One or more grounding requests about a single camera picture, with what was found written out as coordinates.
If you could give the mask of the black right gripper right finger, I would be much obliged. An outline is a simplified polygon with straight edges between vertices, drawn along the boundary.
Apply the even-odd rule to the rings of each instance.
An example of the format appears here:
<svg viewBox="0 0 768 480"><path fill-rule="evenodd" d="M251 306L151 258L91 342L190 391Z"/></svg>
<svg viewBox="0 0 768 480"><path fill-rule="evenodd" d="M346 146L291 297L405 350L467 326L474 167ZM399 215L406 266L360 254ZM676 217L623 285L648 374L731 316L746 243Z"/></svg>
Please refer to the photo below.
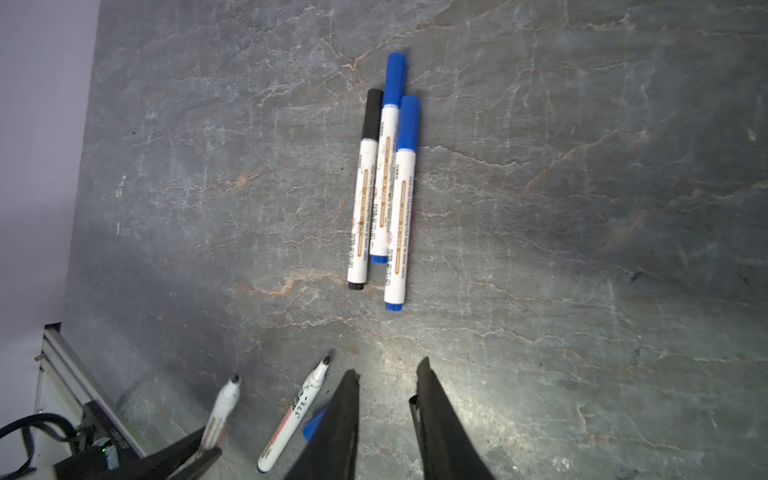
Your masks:
<svg viewBox="0 0 768 480"><path fill-rule="evenodd" d="M494 479L472 445L429 358L417 367L409 399L425 479Z"/></svg>

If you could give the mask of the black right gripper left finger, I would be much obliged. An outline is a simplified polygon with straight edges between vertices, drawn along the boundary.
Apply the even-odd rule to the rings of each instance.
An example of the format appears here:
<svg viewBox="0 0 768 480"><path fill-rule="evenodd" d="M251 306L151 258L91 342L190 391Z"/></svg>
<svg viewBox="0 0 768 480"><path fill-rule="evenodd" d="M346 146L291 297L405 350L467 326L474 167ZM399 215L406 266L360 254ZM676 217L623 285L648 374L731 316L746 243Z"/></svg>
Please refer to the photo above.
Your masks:
<svg viewBox="0 0 768 480"><path fill-rule="evenodd" d="M354 479L359 429L359 378L343 375L313 437L285 479Z"/></svg>

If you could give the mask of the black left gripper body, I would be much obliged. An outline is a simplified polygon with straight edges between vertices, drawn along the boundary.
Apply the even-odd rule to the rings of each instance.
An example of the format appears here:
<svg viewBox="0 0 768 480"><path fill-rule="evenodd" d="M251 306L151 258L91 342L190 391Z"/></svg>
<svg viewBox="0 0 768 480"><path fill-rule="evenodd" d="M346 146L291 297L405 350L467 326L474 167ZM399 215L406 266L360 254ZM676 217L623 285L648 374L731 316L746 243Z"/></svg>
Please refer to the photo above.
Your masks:
<svg viewBox="0 0 768 480"><path fill-rule="evenodd" d="M117 470L140 456L131 448L123 448L113 440L99 440L85 450L53 466L57 479L91 479Z"/></svg>

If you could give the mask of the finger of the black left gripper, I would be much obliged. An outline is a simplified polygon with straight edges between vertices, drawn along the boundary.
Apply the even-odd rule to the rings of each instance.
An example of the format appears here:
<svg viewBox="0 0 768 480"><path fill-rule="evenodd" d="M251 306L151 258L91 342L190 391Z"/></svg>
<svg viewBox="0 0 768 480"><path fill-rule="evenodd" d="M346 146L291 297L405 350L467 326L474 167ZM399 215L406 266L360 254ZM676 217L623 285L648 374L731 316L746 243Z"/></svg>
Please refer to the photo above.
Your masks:
<svg viewBox="0 0 768 480"><path fill-rule="evenodd" d="M205 451L188 466L178 470L171 480L199 480L221 457L222 450L218 447Z"/></svg>
<svg viewBox="0 0 768 480"><path fill-rule="evenodd" d="M200 428L157 453L119 467L116 478L168 479L197 452L203 433L204 429Z"/></svg>

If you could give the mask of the small blue pen cap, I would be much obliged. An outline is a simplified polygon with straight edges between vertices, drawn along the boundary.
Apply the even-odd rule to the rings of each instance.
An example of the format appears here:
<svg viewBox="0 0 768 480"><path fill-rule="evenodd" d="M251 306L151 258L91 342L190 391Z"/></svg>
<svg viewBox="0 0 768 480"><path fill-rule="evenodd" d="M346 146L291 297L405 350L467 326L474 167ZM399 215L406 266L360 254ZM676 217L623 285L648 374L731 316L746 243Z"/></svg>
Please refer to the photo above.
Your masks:
<svg viewBox="0 0 768 480"><path fill-rule="evenodd" d="M307 420L302 429L303 438L309 442L314 436L319 424L321 423L323 416L326 412L325 408L317 410L313 416Z"/></svg>

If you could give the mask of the white marker blue end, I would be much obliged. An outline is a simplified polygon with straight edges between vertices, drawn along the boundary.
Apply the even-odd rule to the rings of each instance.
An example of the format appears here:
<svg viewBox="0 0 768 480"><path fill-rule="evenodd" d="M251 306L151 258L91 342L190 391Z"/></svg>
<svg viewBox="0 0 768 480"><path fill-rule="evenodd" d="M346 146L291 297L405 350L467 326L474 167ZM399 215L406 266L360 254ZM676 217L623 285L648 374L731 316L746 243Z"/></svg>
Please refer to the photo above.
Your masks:
<svg viewBox="0 0 768 480"><path fill-rule="evenodd" d="M228 418L239 400L241 384L241 376L234 373L219 390L197 450L199 455L220 443Z"/></svg>

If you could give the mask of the white marker blue tip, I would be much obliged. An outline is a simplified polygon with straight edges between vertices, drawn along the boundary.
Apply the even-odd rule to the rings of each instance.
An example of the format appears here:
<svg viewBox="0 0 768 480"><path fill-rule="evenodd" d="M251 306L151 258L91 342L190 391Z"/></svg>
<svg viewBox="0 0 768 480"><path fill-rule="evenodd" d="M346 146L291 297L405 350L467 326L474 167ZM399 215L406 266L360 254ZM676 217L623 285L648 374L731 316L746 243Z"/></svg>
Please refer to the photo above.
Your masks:
<svg viewBox="0 0 768 480"><path fill-rule="evenodd" d="M391 312L400 312L406 300L408 249L420 112L421 102L418 97L408 95L402 98L395 153L395 174L389 227L390 242L384 293L385 308Z"/></svg>

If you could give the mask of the white marker black tip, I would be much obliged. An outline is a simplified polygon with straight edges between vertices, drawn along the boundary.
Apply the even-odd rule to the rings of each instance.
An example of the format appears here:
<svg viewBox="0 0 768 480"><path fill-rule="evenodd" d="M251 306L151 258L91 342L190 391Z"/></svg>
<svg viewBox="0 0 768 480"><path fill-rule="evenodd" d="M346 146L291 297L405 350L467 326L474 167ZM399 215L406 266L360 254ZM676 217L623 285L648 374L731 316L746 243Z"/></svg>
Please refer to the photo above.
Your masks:
<svg viewBox="0 0 768 480"><path fill-rule="evenodd" d="M363 290L367 283L372 205L375 186L378 140L383 91L369 89L357 162L351 248L347 282L351 290Z"/></svg>

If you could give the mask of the blue capped white marker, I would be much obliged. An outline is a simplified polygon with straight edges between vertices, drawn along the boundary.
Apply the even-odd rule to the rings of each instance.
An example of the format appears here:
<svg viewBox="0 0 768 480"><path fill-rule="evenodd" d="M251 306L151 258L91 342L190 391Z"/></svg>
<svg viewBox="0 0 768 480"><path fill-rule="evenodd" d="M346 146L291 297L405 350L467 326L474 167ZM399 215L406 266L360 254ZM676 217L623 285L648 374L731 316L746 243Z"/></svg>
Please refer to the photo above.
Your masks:
<svg viewBox="0 0 768 480"><path fill-rule="evenodd" d="M372 209L369 253L373 264L386 264L388 260L389 208L405 77L405 55L399 52L391 53L387 59L385 89L382 99L376 163L375 203Z"/></svg>

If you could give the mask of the white marker black end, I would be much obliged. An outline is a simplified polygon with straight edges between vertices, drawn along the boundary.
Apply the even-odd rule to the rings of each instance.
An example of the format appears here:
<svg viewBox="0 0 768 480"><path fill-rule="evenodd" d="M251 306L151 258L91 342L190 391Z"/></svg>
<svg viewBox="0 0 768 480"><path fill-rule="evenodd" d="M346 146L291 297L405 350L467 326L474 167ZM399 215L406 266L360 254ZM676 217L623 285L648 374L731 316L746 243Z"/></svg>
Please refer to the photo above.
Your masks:
<svg viewBox="0 0 768 480"><path fill-rule="evenodd" d="M258 458L257 469L259 472L266 473L274 467L320 392L330 363L331 355L326 355L304 380L286 414Z"/></svg>

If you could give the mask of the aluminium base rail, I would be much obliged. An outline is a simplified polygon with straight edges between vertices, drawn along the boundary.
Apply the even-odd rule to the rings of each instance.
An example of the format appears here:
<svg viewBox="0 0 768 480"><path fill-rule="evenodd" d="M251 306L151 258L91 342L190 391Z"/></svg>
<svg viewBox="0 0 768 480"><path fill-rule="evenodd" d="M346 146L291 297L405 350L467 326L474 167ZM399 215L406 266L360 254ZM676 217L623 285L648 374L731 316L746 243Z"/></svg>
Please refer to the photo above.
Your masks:
<svg viewBox="0 0 768 480"><path fill-rule="evenodd" d="M128 457L146 455L128 421L60 333L58 324L44 327L41 350L35 362L38 379L34 412L58 415L74 429L68 444L42 434L42 453L55 446L66 453L80 452L95 441L110 437Z"/></svg>

